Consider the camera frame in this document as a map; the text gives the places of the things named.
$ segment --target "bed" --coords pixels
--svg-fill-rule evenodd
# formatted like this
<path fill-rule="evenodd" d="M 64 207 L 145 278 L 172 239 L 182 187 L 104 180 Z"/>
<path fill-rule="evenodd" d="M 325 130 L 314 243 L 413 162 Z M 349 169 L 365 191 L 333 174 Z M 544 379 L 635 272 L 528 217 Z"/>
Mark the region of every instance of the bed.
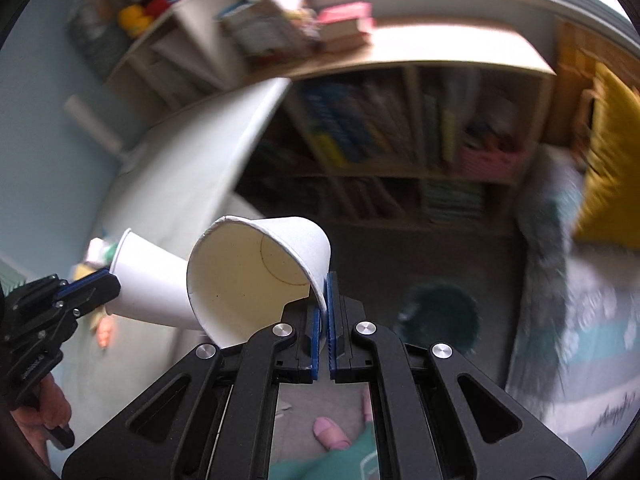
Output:
<path fill-rule="evenodd" d="M 529 250 L 506 391 L 591 473 L 640 408 L 640 253 L 574 243 L 581 201 L 569 150 L 541 145 L 516 206 Z"/>

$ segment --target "human hand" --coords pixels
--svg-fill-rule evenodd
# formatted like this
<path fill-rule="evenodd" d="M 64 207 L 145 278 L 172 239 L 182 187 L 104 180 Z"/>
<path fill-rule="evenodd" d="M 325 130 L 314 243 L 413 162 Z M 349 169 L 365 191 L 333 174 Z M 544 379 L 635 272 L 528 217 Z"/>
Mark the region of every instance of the human hand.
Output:
<path fill-rule="evenodd" d="M 39 410 L 21 406 L 17 410 L 13 410 L 11 414 L 31 447 L 36 450 L 44 462 L 48 462 L 44 446 L 48 435 L 44 428 L 52 430 L 57 426 L 66 426 L 71 419 L 71 406 L 51 374 L 48 374 L 40 382 L 38 397 L 40 399 Z"/>

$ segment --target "green clothing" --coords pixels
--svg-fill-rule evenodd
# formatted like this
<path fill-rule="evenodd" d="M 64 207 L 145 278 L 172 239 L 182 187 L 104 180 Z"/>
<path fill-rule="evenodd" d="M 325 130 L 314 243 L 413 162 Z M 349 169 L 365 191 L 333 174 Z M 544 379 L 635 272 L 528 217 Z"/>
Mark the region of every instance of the green clothing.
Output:
<path fill-rule="evenodd" d="M 345 450 L 328 451 L 309 462 L 279 462 L 269 468 L 269 480 L 373 480 L 379 478 L 373 423 Z"/>

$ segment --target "white paper cup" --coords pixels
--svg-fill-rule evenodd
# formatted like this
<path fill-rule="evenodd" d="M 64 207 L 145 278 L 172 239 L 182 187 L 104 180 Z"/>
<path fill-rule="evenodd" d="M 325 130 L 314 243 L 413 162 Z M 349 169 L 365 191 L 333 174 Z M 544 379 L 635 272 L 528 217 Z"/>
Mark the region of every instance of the white paper cup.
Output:
<path fill-rule="evenodd" d="M 197 241 L 187 291 L 202 329 L 221 348 L 280 321 L 284 306 L 313 289 L 326 327 L 324 281 L 331 246 L 306 218 L 223 216 Z"/>
<path fill-rule="evenodd" d="M 187 296 L 187 262 L 127 229 L 111 263 L 120 295 L 108 314 L 160 325 L 200 330 Z"/>

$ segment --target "wooden headboard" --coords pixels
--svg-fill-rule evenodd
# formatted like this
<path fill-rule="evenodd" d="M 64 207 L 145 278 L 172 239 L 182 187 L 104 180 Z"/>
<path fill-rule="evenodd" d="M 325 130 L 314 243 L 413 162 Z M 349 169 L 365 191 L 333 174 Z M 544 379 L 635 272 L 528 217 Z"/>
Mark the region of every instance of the wooden headboard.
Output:
<path fill-rule="evenodd" d="M 626 85 L 640 88 L 640 60 L 636 56 L 588 28 L 559 19 L 558 77 L 543 142 L 569 145 L 580 94 L 592 86 L 597 61 Z"/>

